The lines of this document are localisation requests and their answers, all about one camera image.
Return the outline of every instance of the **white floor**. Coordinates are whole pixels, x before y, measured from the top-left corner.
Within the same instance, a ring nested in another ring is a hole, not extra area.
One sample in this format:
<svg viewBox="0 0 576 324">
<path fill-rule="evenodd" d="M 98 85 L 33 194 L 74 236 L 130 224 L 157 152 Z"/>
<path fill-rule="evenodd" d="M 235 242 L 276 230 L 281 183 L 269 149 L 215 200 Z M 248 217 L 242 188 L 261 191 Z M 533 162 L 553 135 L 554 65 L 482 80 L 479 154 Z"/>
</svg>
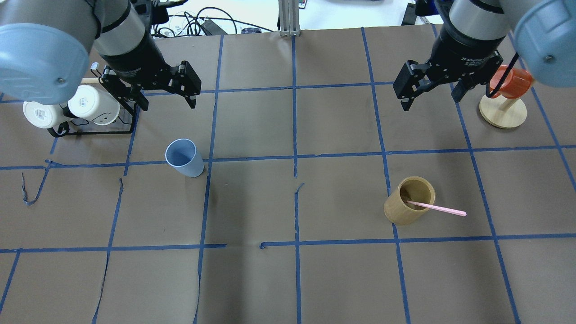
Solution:
<svg viewBox="0 0 576 324">
<path fill-rule="evenodd" d="M 402 23 L 406 4 L 414 0 L 308 0 L 305 9 L 300 9 L 301 29 L 341 29 L 358 27 L 397 26 Z M 170 8 L 170 14 L 188 11 L 196 15 L 201 8 L 211 6 L 226 10 L 235 20 L 249 22 L 273 31 L 277 30 L 278 2 L 276 0 L 189 0 Z M 217 10 L 202 11 L 201 17 L 226 17 Z M 440 16 L 429 17 L 441 24 Z M 218 25 L 227 33 L 234 33 L 229 21 L 218 20 Z M 184 18 L 174 17 L 166 24 L 174 30 L 185 26 Z M 247 25 L 238 24 L 238 33 Z"/>
</svg>

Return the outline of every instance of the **cup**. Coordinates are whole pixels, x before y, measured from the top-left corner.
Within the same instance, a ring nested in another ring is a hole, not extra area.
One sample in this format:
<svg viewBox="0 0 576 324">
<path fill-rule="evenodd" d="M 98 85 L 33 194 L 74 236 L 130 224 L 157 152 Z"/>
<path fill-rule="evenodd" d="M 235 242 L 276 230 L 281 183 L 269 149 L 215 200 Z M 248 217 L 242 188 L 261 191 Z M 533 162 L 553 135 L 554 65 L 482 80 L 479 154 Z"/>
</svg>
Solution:
<svg viewBox="0 0 576 324">
<path fill-rule="evenodd" d="M 202 155 L 188 138 L 180 138 L 170 143 L 164 157 L 171 167 L 185 176 L 195 178 L 204 171 Z"/>
<path fill-rule="evenodd" d="M 108 125 L 120 113 L 120 103 L 108 92 L 83 84 L 68 100 L 68 108 L 75 116 L 91 120 L 96 125 Z"/>
<path fill-rule="evenodd" d="M 38 128 L 49 129 L 72 120 L 64 116 L 62 107 L 57 104 L 45 105 L 35 101 L 25 101 L 22 110 L 26 119 Z"/>
<path fill-rule="evenodd" d="M 419 176 L 409 176 L 402 180 L 384 203 L 384 214 L 396 225 L 411 224 L 429 210 L 407 204 L 405 200 L 432 205 L 436 200 L 436 192 L 430 182 Z"/>
</svg>

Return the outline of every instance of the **blue cup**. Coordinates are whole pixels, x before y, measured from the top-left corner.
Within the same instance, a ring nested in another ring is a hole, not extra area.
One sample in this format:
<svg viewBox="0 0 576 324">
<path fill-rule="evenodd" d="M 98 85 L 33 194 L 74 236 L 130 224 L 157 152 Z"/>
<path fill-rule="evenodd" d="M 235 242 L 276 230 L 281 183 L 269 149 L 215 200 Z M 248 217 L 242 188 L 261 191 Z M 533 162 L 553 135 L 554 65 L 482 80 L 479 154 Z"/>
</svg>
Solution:
<svg viewBox="0 0 576 324">
<path fill-rule="evenodd" d="M 185 176 L 195 178 L 204 171 L 202 155 L 188 138 L 180 138 L 170 143 L 164 157 L 171 167 Z"/>
</svg>

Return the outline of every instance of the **metal bracket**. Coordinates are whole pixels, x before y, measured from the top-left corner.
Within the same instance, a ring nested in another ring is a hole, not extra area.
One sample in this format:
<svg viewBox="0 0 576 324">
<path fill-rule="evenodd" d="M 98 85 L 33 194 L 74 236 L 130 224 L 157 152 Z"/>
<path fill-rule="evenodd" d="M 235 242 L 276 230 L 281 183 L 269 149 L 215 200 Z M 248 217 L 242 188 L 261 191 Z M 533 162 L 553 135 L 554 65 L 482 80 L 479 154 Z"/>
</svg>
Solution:
<svg viewBox="0 0 576 324">
<path fill-rule="evenodd" d="M 300 36 L 298 0 L 278 0 L 280 36 Z"/>
</svg>

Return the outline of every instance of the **wooden cup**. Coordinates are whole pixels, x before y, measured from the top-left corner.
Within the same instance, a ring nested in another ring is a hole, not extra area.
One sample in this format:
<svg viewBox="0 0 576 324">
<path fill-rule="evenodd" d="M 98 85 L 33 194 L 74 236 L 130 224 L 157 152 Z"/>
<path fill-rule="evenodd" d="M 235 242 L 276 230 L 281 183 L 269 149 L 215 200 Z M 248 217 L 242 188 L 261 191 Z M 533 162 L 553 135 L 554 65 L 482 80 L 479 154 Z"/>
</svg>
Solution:
<svg viewBox="0 0 576 324">
<path fill-rule="evenodd" d="M 413 204 L 407 204 L 403 200 L 434 204 L 436 192 L 426 179 L 419 176 L 409 176 L 402 180 L 398 188 L 386 199 L 384 214 L 396 225 L 408 225 L 418 219 L 429 209 Z"/>
</svg>

